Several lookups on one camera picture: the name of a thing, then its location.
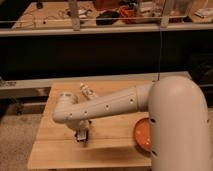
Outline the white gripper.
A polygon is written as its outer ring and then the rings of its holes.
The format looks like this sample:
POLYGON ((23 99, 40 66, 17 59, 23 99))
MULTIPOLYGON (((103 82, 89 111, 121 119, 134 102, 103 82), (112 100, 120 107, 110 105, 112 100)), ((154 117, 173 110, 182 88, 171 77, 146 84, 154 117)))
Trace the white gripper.
POLYGON ((78 142, 86 143, 89 138, 89 131, 87 130, 92 123, 91 120, 77 120, 77 121, 71 121, 69 123, 69 128, 73 131, 78 131, 76 133, 76 140, 78 142))

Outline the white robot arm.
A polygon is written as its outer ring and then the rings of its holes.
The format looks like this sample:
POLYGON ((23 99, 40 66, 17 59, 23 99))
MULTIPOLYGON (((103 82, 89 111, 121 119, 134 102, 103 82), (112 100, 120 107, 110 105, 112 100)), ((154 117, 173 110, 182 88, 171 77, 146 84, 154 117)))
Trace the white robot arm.
POLYGON ((182 76, 135 85, 79 103, 59 95, 57 123, 73 123, 134 112, 148 112, 152 171, 213 171, 211 121, 200 87, 182 76))

